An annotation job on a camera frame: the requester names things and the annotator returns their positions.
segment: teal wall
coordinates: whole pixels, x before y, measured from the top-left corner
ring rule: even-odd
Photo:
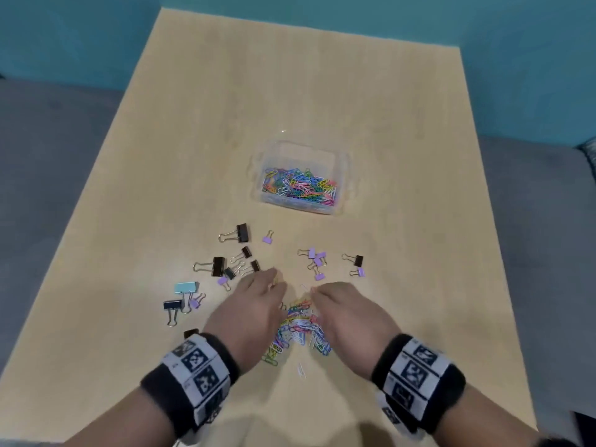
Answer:
[[[2,0],[0,73],[126,87],[159,5],[457,45],[476,127],[576,145],[596,136],[596,0]]]

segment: gray floor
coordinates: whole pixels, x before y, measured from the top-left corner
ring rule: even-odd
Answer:
[[[121,97],[0,80],[0,370]],[[577,440],[569,411],[596,416],[596,185],[576,150],[481,138],[481,151],[538,423]]]

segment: person's left hand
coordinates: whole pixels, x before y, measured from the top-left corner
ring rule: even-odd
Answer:
[[[270,287],[276,274],[277,270],[270,268],[243,277],[205,324],[203,331],[220,339],[241,374],[259,363],[287,316],[287,311],[279,307],[288,284],[280,282]]]

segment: clear plastic box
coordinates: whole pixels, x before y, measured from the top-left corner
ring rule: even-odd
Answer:
[[[256,170],[253,197],[261,202],[281,205],[289,209],[311,211],[321,214],[337,214],[346,196],[347,179],[350,167],[349,157],[343,152],[319,149],[288,139],[276,139],[269,142],[262,153],[254,160]],[[317,177],[336,183],[333,205],[301,200],[280,194],[273,194],[263,189],[267,170],[294,169],[302,172],[309,169]]]

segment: table top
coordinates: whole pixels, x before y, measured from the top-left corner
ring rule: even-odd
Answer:
[[[251,158],[282,130],[350,155],[339,215],[251,199]],[[131,391],[228,295],[192,264],[237,255],[218,234],[240,223],[286,301],[315,283],[297,249],[325,250],[325,282],[352,281],[535,425],[459,49],[162,9],[0,380],[0,437],[63,441]],[[161,303],[193,280],[207,298],[167,327]],[[208,442],[392,433],[336,355],[284,356],[234,386]]]

